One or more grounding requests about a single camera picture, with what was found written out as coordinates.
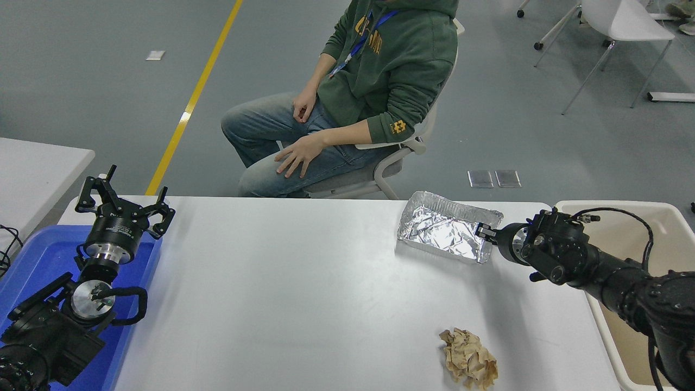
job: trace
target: hoodie sleeve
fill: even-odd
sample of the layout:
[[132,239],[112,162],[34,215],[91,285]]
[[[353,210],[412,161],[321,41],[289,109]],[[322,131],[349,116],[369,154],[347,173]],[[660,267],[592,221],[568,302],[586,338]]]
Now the hoodie sleeve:
[[336,23],[335,32],[328,38],[328,42],[326,42],[326,46],[321,53],[326,53],[336,60],[340,58],[343,48],[345,47],[345,41],[348,38],[348,31],[352,28],[356,7],[357,0],[352,0],[343,13],[343,16],[341,16],[338,23]]
[[372,143],[399,143],[415,132],[448,79],[453,64],[434,59],[405,63],[389,75],[386,111],[367,118]]

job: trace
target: crumpled paper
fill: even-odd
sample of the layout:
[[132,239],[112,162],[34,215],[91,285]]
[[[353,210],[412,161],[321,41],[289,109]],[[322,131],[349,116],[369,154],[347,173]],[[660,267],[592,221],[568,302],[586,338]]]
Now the crumpled paper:
[[472,384],[485,391],[497,378],[497,360],[480,344],[480,338],[468,330],[454,328],[443,331],[439,337],[446,342],[446,367],[456,383],[464,378],[463,384],[470,389]]

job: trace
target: yellow floor line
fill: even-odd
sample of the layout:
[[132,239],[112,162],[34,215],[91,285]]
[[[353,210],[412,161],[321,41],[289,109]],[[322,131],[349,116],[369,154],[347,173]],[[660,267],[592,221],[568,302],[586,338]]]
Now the yellow floor line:
[[198,79],[198,84],[195,85],[195,89],[193,90],[193,94],[190,96],[190,100],[188,100],[186,110],[183,112],[183,114],[181,114],[181,119],[179,120],[179,124],[176,126],[176,131],[174,131],[174,135],[169,141],[169,145],[167,146],[167,149],[164,151],[162,159],[159,161],[159,166],[157,166],[157,170],[154,172],[152,181],[150,181],[149,186],[147,187],[147,191],[145,191],[146,196],[154,196],[156,194],[157,189],[162,182],[162,178],[164,178],[164,174],[167,172],[169,163],[171,162],[172,157],[174,156],[174,152],[176,151],[176,148],[179,146],[179,141],[183,136],[183,131],[186,130],[188,120],[190,119],[190,116],[193,114],[193,109],[195,109],[195,105],[198,103],[198,98],[200,98],[200,94],[202,93],[203,88],[205,88],[205,83],[207,83],[208,77],[210,77],[210,72],[212,72],[213,67],[215,66],[215,62],[217,61],[217,58],[220,55],[220,51],[222,50],[224,41],[227,39],[229,29],[231,28],[231,25],[234,23],[234,20],[236,19],[236,14],[239,13],[239,8],[241,7],[242,2],[243,0],[236,0],[236,4],[234,4],[234,8],[232,8],[231,13],[229,14],[229,18],[227,18],[227,23],[224,24],[224,28],[220,33],[220,37],[218,38],[217,43],[215,43],[213,52],[210,54],[210,58],[208,58],[208,63],[205,65],[205,69],[203,70],[203,73],[200,75],[200,79]]

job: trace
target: hand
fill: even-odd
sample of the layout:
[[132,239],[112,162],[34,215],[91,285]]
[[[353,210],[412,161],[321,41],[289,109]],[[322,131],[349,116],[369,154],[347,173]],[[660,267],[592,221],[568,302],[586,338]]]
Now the hand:
[[293,117],[300,124],[306,123],[309,119],[313,106],[316,104],[316,89],[306,87],[299,95],[292,100],[292,107],[295,109]]
[[325,147],[327,146],[323,143],[318,132],[300,138],[296,143],[288,146],[275,155],[275,161],[281,161],[285,158],[285,161],[278,167],[277,173],[282,174],[282,172],[288,168],[287,173],[285,173],[285,178],[289,178],[301,163],[302,172],[300,173],[300,178],[303,178],[306,174],[306,169],[309,167],[309,163],[311,163]]

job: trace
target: jeans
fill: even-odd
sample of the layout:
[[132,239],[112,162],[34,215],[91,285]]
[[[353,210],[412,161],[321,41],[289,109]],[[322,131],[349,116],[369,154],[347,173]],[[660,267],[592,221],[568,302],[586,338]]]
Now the jeans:
[[316,98],[309,119],[294,119],[293,93],[263,97],[236,106],[222,117],[222,133],[234,146],[246,171],[239,180],[240,197],[302,197],[303,188],[336,175],[358,170],[392,153],[394,147],[358,150],[354,145],[326,147],[311,161],[306,175],[300,178],[301,165],[289,177],[276,170],[280,151],[277,141],[294,143],[307,134],[338,127]]

